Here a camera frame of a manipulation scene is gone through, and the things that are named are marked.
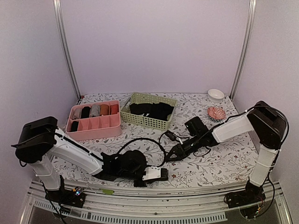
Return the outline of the dark green underwear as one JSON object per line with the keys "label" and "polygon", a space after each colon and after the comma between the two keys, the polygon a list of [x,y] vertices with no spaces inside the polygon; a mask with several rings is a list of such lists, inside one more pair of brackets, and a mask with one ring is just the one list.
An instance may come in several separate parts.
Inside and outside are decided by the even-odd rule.
{"label": "dark green underwear", "polygon": [[167,181],[169,177],[169,171],[166,168],[161,168],[161,176],[159,178],[147,180],[147,183],[153,183],[157,181]]}

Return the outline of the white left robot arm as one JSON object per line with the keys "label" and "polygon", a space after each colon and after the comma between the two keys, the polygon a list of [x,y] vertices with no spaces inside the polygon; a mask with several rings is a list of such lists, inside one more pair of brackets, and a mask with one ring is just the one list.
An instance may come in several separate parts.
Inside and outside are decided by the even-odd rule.
{"label": "white left robot arm", "polygon": [[118,178],[132,179],[136,187],[168,180],[168,170],[148,165],[139,150],[112,155],[94,154],[58,128],[57,119],[52,116],[25,124],[18,143],[13,147],[19,161],[31,166],[35,175],[60,203],[69,199],[69,191],[63,187],[64,180],[55,171],[49,155],[70,162],[100,180],[113,182]]}

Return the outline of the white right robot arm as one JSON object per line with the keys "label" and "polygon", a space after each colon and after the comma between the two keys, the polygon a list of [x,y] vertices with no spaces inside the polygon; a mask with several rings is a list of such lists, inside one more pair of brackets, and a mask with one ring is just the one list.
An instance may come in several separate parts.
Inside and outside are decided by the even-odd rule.
{"label": "white right robot arm", "polygon": [[191,138],[172,147],[166,162],[181,161],[203,147],[214,147],[238,135],[253,132],[259,140],[258,158],[249,175],[251,185],[242,192],[242,200],[252,203],[260,195],[261,187],[276,164],[278,153],[289,133],[289,122],[278,109],[258,101],[248,110],[228,117],[208,128],[198,117],[185,123]]}

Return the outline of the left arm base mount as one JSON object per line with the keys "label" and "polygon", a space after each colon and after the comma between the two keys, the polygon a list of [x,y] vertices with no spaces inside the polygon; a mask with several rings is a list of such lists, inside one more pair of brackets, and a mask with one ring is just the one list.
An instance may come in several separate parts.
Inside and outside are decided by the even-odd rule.
{"label": "left arm base mount", "polygon": [[83,208],[86,194],[83,192],[84,188],[75,187],[73,189],[66,189],[64,186],[64,179],[60,175],[60,187],[58,190],[45,190],[45,199],[51,202],[56,202],[59,205],[68,205],[77,208]]}

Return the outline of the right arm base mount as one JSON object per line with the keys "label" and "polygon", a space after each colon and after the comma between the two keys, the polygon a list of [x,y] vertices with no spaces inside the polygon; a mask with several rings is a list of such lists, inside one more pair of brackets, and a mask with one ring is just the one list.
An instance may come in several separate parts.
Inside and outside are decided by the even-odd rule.
{"label": "right arm base mount", "polygon": [[252,203],[263,203],[266,199],[265,193],[263,191],[263,185],[261,186],[254,185],[250,179],[248,179],[245,189],[239,191],[233,191],[227,193],[224,196],[224,203],[228,205],[229,208],[235,208],[240,206],[249,205]]}

